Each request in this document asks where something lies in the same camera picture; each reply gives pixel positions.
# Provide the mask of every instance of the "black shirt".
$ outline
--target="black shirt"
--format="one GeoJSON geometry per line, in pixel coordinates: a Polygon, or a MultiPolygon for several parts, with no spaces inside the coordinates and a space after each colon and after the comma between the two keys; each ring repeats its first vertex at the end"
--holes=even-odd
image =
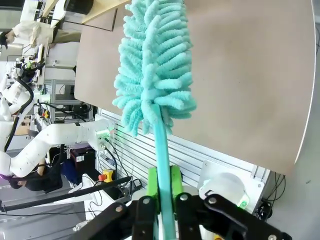
{"type": "MultiPolygon", "coordinates": [[[[43,175],[47,173],[47,167],[44,169],[43,175]]],[[[39,173],[32,172],[28,175],[28,177],[41,177],[39,173]]],[[[48,189],[56,186],[56,181],[52,180],[52,178],[45,178],[40,180],[28,180],[26,181],[25,187],[30,191],[46,191],[48,189]]]]}

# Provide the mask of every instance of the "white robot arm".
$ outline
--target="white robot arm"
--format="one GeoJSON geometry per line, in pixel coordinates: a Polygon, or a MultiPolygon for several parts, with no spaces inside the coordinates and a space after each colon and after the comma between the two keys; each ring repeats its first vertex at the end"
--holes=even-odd
{"type": "Polygon", "coordinates": [[[8,78],[15,72],[16,69],[10,73],[7,72],[0,82],[1,175],[15,175],[20,178],[27,176],[45,157],[51,147],[61,144],[74,145],[88,142],[96,151],[102,150],[98,143],[97,133],[106,129],[104,120],[77,124],[51,124],[42,130],[18,156],[11,158],[6,153],[6,148],[8,148],[16,128],[20,126],[35,103],[33,92],[30,92],[30,89],[27,91],[28,86],[19,79],[19,76],[14,77],[16,82],[10,88],[6,88],[8,78]],[[18,112],[17,117],[13,120],[13,114],[16,112],[18,112]]]}

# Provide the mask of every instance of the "person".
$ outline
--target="person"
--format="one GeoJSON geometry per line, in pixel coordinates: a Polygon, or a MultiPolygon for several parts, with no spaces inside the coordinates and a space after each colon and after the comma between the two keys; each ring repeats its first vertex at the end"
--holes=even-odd
{"type": "MultiPolygon", "coordinates": [[[[39,163],[39,166],[36,171],[31,172],[28,177],[39,177],[43,176],[48,173],[49,168],[45,166],[46,160],[42,159],[39,163]]],[[[71,159],[67,159],[63,162],[61,165],[61,173],[65,175],[67,180],[73,184],[73,185],[78,185],[79,180],[77,176],[77,171],[75,167],[75,163],[72,162],[71,159]]],[[[30,191],[46,191],[49,190],[53,187],[56,186],[57,180],[54,180],[52,177],[49,178],[44,178],[44,179],[39,179],[39,180],[24,180],[24,181],[15,181],[15,180],[10,180],[10,186],[13,189],[19,189],[21,187],[26,187],[30,191]]]]}
{"type": "Polygon", "coordinates": [[[16,38],[27,40],[32,48],[41,44],[65,44],[80,42],[81,32],[67,32],[58,28],[51,28],[49,24],[37,21],[22,21],[10,31],[0,34],[0,45],[8,49],[16,38]]]}

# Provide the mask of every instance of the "beige board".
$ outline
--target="beige board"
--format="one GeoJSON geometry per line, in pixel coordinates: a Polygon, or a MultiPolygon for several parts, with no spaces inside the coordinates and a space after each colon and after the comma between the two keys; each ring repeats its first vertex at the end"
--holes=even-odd
{"type": "Polygon", "coordinates": [[[42,16],[47,17],[58,2],[59,0],[46,0],[42,16]]]}
{"type": "Polygon", "coordinates": [[[103,15],[107,11],[119,8],[119,5],[122,5],[126,2],[129,2],[129,0],[94,0],[91,11],[83,17],[82,23],[86,24],[89,21],[103,15]]]}
{"type": "MultiPolygon", "coordinates": [[[[174,135],[288,174],[302,144],[314,86],[311,1],[185,3],[198,108],[191,119],[175,120],[174,135]]],[[[124,14],[120,7],[114,32],[83,30],[75,84],[77,99],[119,115],[112,100],[124,14]]]]}

